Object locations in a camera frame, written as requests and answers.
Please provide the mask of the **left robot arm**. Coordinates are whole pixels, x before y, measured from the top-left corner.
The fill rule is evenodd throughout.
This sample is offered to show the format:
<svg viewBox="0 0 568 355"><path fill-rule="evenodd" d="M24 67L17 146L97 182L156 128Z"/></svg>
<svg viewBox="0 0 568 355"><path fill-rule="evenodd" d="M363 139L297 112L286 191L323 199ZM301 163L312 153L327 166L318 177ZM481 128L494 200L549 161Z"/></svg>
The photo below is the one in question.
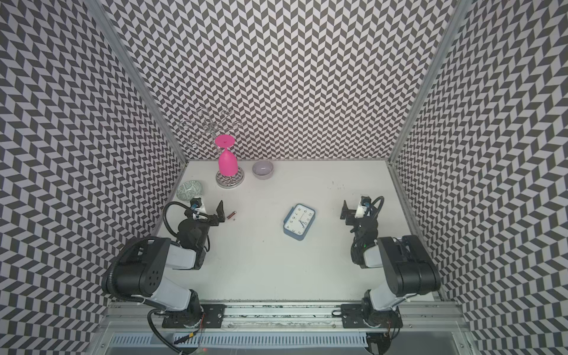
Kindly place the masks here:
<svg viewBox="0 0 568 355"><path fill-rule="evenodd" d="M178 285L166 272L201 269L211 249L210 229L226 221L224 205L219 203L209 214L201 198L192 198L188 204L172 201L165 205L163 215L174 206L185 215L177 229L164 218L169 236L128 242L104 274L101 287L117 300L157 309L164 328L220 328L226 307L201 303L195 290Z"/></svg>

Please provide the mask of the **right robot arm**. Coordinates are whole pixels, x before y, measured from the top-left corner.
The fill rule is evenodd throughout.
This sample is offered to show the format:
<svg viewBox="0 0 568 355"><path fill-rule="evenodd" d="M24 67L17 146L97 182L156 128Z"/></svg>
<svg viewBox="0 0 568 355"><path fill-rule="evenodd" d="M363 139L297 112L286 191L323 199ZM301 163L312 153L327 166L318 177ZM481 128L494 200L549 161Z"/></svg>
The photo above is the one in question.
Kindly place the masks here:
<svg viewBox="0 0 568 355"><path fill-rule="evenodd" d="M439 270L416 235L380 237L378 217L385 198L360 198L357 208L343 203L340 220L351 227L351 261L361 269L381 269L385 281L365 292L360 303L342 304L344 328L385 328L398 332L403 327L399 306L411 297L441 288Z"/></svg>

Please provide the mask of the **blue alarm clock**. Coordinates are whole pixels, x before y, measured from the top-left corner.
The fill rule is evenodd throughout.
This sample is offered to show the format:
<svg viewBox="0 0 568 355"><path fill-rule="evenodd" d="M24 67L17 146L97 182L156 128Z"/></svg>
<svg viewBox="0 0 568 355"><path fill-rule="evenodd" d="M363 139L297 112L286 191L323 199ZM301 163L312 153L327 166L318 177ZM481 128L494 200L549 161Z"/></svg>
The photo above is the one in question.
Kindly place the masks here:
<svg viewBox="0 0 568 355"><path fill-rule="evenodd" d="M316 211L304 204L290 209L283 222L283 233L296 241L303 241L316 217Z"/></svg>

